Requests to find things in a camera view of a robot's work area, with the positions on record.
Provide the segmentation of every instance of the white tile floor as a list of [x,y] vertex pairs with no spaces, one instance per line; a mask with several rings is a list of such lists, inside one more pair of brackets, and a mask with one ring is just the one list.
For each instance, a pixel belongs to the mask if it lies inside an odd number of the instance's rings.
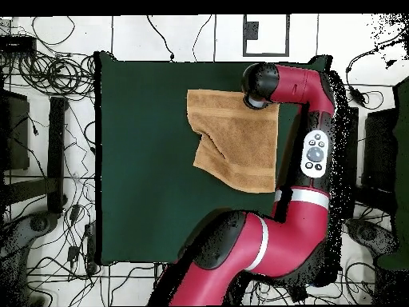
[[[266,17],[269,20],[279,20],[275,15],[266,15]],[[92,54],[95,50],[108,50],[112,51],[118,60],[169,60],[169,52],[166,50],[159,35],[149,25],[145,16],[71,18],[75,23],[73,35],[62,44],[54,46],[55,50],[83,54]],[[316,54],[330,54],[334,58],[332,69],[336,70],[344,81],[345,69],[353,57],[372,49],[375,42],[386,40],[399,31],[399,26],[393,26],[386,30],[386,33],[380,33],[379,25],[377,24],[381,18],[370,14],[292,14],[290,19],[289,57],[245,58],[242,56],[242,15],[213,14],[212,17],[210,17],[210,14],[189,16],[154,15],[151,20],[165,36],[170,50],[175,55],[175,61],[194,62],[193,43],[202,25],[209,18],[208,24],[202,29],[195,45],[194,52],[197,61],[307,62]],[[23,29],[32,33],[32,20],[33,18],[14,18],[13,33],[21,33]],[[53,43],[62,40],[72,30],[73,25],[67,17],[52,17],[36,19],[35,27],[37,34],[42,40]],[[46,48],[40,43],[38,44],[38,49],[41,52],[47,53]],[[391,85],[396,84],[409,75],[408,61],[403,60],[405,53],[403,47],[397,45],[389,50],[385,49],[381,53],[362,58],[354,65],[350,73],[350,83],[366,84],[365,86],[357,87],[359,90],[381,91],[384,101],[379,110],[394,107],[395,103],[393,101]],[[398,61],[387,69],[385,62],[393,58]],[[17,85],[25,84],[19,76],[13,76],[12,83]],[[12,85],[11,89],[14,92],[28,96],[31,117],[44,125],[43,127],[37,124],[38,136],[29,133],[29,147],[38,157],[42,168],[46,169],[47,148],[44,145],[48,144],[47,126],[50,110],[48,97],[31,88]],[[370,99],[369,106],[376,107],[379,104],[380,97],[378,94],[371,95]],[[359,108],[359,139],[364,138],[363,123],[367,113],[368,110],[362,107]],[[94,157],[89,151],[88,144],[82,137],[81,132],[85,125],[92,120],[94,120],[93,104],[88,98],[80,102],[70,103],[70,109],[66,113],[66,145],[76,141],[81,148],[73,146],[66,151],[67,166],[65,168],[64,191],[69,198],[68,205],[79,197],[81,197],[79,203],[83,205],[89,204],[88,199],[93,200],[94,187],[92,176],[95,173]],[[94,129],[91,126],[87,131],[87,135],[91,140],[93,140],[93,133]],[[363,147],[364,142],[361,142],[358,150],[358,183],[360,183],[360,175],[362,173]],[[31,155],[30,164],[27,171],[13,171],[10,182],[27,180],[29,176],[41,177],[40,169]],[[81,180],[73,180],[70,174],[83,178]],[[81,195],[82,184],[85,184],[88,199]],[[12,205],[11,217],[17,217],[28,202],[30,201]],[[46,200],[42,199],[28,206],[25,213],[44,207],[46,207]],[[88,220],[95,218],[93,208],[89,210],[89,213],[89,217],[85,215],[77,224],[79,235],[75,235],[76,241],[79,241],[84,225]],[[358,216],[360,213],[362,213],[362,208],[357,206],[356,215]],[[372,214],[380,215],[380,212],[374,211]],[[387,218],[381,224],[384,227],[390,227]],[[62,220],[60,220],[57,228],[52,233],[35,242],[29,257],[29,267],[36,265],[43,257],[55,257],[57,254],[56,260],[61,263],[66,261],[68,244],[65,243],[65,237],[62,237],[63,232],[63,224]],[[371,264],[371,256],[365,248],[356,244],[348,235],[344,234],[342,266],[345,268],[354,261],[364,261]],[[131,274],[131,278],[120,289],[113,292],[113,305],[145,305],[153,288],[153,269],[149,269],[153,265],[131,263],[118,263],[112,266],[110,268],[110,279],[108,278],[109,268],[102,268],[99,277],[96,277],[93,281],[95,285],[92,284],[90,286],[92,289],[90,287],[87,288],[85,293],[89,293],[81,300],[81,304],[77,302],[75,305],[108,305],[108,298],[112,300],[112,294],[109,294],[109,290],[112,292],[113,289],[122,284],[131,269],[141,266],[145,269],[135,269]],[[75,301],[80,300],[81,297],[77,297],[75,300],[73,298],[84,289],[84,281],[67,281],[67,272],[63,269],[58,270],[59,267],[48,260],[44,260],[40,267],[40,269],[34,270],[29,276],[29,280],[32,281],[30,285],[36,287],[42,281],[46,281],[40,289],[44,289],[53,296],[52,306],[68,306],[71,301],[75,303]],[[84,273],[84,268],[81,264],[77,268],[77,273]],[[363,269],[362,266],[356,266],[351,269],[350,277],[354,281],[364,280],[373,282],[374,280],[373,272],[366,268]],[[337,296],[340,294],[341,287],[343,287],[343,295],[345,297],[328,300],[336,304],[347,304],[348,301],[351,301],[351,298],[345,292],[344,284],[341,283],[332,284],[322,289],[310,287],[308,292],[316,296]],[[262,286],[261,288],[263,298],[266,299],[264,301],[265,305],[285,304],[283,300],[271,301],[271,299],[280,296],[276,290],[273,288],[268,290],[267,286]],[[248,290],[252,290],[252,284],[248,287]],[[279,291],[282,294],[286,293],[283,289],[279,289]],[[362,291],[354,293],[354,298],[361,304],[370,303],[370,297]],[[290,305],[292,304],[288,298],[286,301]],[[307,299],[307,304],[313,304],[314,302],[317,304],[324,303],[320,299],[311,297]],[[249,295],[246,296],[244,303],[250,303]],[[258,300],[253,298],[252,305],[257,303]]]

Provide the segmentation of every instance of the gray button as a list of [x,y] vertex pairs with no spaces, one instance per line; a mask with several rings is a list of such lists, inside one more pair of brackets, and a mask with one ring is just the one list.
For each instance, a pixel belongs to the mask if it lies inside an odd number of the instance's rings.
[[312,162],[320,162],[324,159],[324,152],[320,147],[312,147],[307,152],[307,158]]

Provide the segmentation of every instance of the brown towel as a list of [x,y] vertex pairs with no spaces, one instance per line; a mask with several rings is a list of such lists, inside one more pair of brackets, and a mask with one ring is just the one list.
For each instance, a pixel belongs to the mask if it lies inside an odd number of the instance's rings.
[[188,120],[201,135],[193,165],[233,189],[274,192],[278,110],[251,110],[242,93],[188,90]]

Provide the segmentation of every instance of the red robot arm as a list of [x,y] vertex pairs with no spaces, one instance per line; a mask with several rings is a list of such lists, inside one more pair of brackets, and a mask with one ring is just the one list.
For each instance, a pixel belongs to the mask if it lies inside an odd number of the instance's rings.
[[324,259],[335,102],[326,74],[257,63],[242,80],[244,103],[300,104],[288,136],[271,216],[227,211],[188,239],[148,305],[221,305],[243,270],[311,282]]

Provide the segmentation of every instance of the dark green tablecloth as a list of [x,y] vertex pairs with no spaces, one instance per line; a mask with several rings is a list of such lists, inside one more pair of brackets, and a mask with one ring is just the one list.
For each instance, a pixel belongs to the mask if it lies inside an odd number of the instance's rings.
[[[324,70],[327,59],[297,66]],[[199,136],[186,116],[187,91],[240,91],[250,63],[118,62],[105,53],[100,60],[102,263],[174,261],[215,208],[271,212],[274,193],[243,193],[193,167]],[[280,106],[277,169],[296,111]]]

